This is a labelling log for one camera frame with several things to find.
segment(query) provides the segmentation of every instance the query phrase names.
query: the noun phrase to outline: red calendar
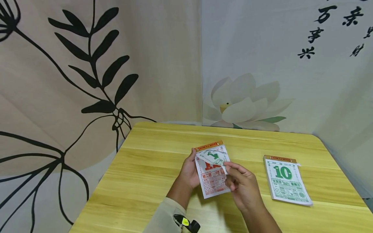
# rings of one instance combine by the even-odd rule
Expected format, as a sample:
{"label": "red calendar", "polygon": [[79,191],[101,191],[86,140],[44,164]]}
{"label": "red calendar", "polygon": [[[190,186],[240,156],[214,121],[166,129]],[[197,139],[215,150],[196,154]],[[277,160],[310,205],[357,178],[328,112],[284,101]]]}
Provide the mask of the red calendar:
{"label": "red calendar", "polygon": [[222,193],[230,192],[230,189],[225,186],[226,175],[222,166],[218,164],[210,164],[198,156],[199,153],[207,154],[207,152],[209,152],[212,156],[212,160],[214,159],[214,156],[218,156],[219,160],[229,161],[223,142],[218,141],[198,147],[196,148],[196,152],[197,156],[195,164],[201,182],[203,197],[206,199]]}

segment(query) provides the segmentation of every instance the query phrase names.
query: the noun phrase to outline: torn calendar page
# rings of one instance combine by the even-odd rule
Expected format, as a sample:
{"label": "torn calendar page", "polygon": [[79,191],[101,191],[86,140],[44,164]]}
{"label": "torn calendar page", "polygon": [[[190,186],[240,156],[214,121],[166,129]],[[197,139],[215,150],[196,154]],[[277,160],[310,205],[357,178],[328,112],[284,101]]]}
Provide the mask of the torn calendar page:
{"label": "torn calendar page", "polygon": [[265,155],[264,164],[272,199],[312,205],[295,159]]}
{"label": "torn calendar page", "polygon": [[223,166],[223,162],[230,160],[223,141],[197,147],[195,150],[195,164],[204,199],[230,192],[225,186],[226,170]]}

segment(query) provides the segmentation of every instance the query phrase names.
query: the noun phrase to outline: yellow watch tag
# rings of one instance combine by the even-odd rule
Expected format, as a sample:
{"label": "yellow watch tag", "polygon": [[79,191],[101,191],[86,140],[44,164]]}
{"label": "yellow watch tag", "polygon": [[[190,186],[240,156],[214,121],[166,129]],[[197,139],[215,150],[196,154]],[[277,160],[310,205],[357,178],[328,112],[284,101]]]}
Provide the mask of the yellow watch tag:
{"label": "yellow watch tag", "polygon": [[183,221],[181,222],[184,226],[189,226],[189,221],[186,218],[183,218]]}

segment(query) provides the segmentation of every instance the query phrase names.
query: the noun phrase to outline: green calendar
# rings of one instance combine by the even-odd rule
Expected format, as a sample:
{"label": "green calendar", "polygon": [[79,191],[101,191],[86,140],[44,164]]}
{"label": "green calendar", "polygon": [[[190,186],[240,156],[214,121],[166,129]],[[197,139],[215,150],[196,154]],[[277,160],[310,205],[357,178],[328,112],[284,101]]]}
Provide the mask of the green calendar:
{"label": "green calendar", "polygon": [[272,199],[312,205],[295,159],[265,155],[264,164]]}

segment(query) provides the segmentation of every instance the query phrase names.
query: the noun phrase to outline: right hand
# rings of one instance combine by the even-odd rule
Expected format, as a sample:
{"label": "right hand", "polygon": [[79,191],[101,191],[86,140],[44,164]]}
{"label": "right hand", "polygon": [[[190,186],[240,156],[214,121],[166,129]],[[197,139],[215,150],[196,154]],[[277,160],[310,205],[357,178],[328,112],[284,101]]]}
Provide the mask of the right hand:
{"label": "right hand", "polygon": [[255,175],[243,166],[224,162],[228,172],[225,185],[231,189],[233,200],[241,212],[264,207]]}

